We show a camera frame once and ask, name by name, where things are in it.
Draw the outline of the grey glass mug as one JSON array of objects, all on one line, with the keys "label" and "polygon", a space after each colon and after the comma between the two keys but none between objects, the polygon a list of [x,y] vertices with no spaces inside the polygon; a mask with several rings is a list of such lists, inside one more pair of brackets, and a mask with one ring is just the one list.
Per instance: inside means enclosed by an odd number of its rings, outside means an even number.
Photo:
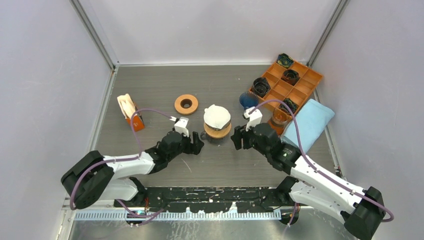
[{"label": "grey glass mug", "polygon": [[209,135],[206,131],[203,131],[200,134],[200,139],[201,140],[207,140],[209,142],[223,142],[223,141],[226,141],[227,138],[228,138],[227,136],[220,137],[220,138],[215,138],[215,137],[212,137],[211,135]]}]

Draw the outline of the wooden ring dripper stand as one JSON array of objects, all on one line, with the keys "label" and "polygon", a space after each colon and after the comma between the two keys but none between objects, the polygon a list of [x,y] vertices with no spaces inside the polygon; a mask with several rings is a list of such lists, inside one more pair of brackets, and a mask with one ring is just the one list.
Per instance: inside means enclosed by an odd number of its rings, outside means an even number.
[{"label": "wooden ring dripper stand", "polygon": [[229,123],[228,126],[226,126],[225,128],[220,129],[220,130],[215,130],[215,129],[211,128],[209,125],[207,125],[206,123],[203,124],[203,128],[204,128],[205,133],[213,139],[223,139],[223,138],[225,138],[230,133],[231,127],[232,127],[232,124]]}]

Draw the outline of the amber glass cup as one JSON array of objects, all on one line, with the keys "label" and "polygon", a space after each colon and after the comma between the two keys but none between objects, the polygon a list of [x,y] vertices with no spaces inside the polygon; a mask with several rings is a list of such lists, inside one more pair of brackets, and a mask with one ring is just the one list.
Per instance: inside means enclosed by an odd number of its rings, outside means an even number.
[{"label": "amber glass cup", "polygon": [[267,123],[273,130],[275,130],[278,136],[281,136],[290,120],[290,117],[277,107],[273,110],[272,115]]}]

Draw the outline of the white paper coffee filter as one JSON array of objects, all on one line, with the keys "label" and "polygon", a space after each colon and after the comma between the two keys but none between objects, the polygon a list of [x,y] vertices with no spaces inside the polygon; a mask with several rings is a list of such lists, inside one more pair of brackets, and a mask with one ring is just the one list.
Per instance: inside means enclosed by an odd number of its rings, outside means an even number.
[{"label": "white paper coffee filter", "polygon": [[204,123],[214,130],[222,130],[231,122],[230,112],[219,105],[212,104],[204,109]]}]

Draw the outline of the blue transparent dripper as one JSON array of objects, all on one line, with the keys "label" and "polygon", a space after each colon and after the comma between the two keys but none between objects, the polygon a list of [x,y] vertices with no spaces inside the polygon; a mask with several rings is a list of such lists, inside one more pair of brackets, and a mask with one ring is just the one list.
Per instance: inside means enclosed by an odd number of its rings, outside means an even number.
[{"label": "blue transparent dripper", "polygon": [[259,98],[252,92],[244,92],[239,96],[239,103],[244,110],[256,107],[259,104]]}]

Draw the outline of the grey transparent dripper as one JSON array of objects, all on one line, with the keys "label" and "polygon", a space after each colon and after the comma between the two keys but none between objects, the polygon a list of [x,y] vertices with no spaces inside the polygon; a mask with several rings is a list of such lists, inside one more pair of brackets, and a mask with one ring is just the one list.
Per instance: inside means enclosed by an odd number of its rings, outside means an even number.
[{"label": "grey transparent dripper", "polygon": [[231,118],[228,116],[212,116],[204,117],[204,123],[213,128],[214,130],[221,130],[231,123]]}]

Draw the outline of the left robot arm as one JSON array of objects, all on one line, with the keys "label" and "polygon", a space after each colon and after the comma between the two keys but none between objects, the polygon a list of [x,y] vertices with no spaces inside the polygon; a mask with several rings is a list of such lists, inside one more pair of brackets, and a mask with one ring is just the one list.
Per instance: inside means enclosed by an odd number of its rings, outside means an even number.
[{"label": "left robot arm", "polygon": [[98,200],[115,199],[138,207],[146,200],[146,190],[136,175],[157,173],[180,154],[198,155],[204,145],[195,131],[191,136],[170,131],[141,154],[106,156],[92,150],[60,182],[71,197],[73,209],[88,208]]}]

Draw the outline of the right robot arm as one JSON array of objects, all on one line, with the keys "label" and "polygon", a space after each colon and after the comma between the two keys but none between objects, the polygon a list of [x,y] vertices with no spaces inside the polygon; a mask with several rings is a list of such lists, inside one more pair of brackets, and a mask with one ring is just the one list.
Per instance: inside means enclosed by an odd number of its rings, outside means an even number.
[{"label": "right robot arm", "polygon": [[267,123],[236,126],[230,137],[236,150],[253,148],[268,163],[288,176],[277,187],[283,205],[293,202],[311,206],[336,220],[359,240],[371,240],[386,215],[382,193],[364,189],[321,168],[300,149],[281,142]]}]

